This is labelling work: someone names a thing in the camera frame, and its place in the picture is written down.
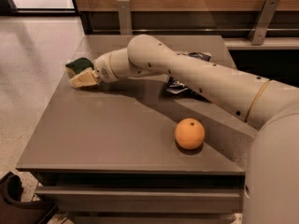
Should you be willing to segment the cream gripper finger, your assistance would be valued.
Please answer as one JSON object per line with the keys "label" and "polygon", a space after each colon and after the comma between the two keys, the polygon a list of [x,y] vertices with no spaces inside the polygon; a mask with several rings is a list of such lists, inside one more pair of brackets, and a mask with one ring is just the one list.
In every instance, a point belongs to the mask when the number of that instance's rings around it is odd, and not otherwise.
{"label": "cream gripper finger", "polygon": [[69,83],[73,88],[90,87],[97,85],[100,80],[99,76],[91,68],[81,71],[79,74],[71,69],[68,69]]}

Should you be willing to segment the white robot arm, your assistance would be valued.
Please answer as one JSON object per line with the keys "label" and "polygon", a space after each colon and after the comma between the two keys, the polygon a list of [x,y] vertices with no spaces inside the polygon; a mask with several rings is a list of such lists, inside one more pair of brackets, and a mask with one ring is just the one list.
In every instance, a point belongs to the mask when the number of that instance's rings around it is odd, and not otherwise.
{"label": "white robot arm", "polygon": [[299,89],[173,51],[151,35],[66,66],[74,88],[166,74],[258,130],[249,154],[243,224],[299,224]]}

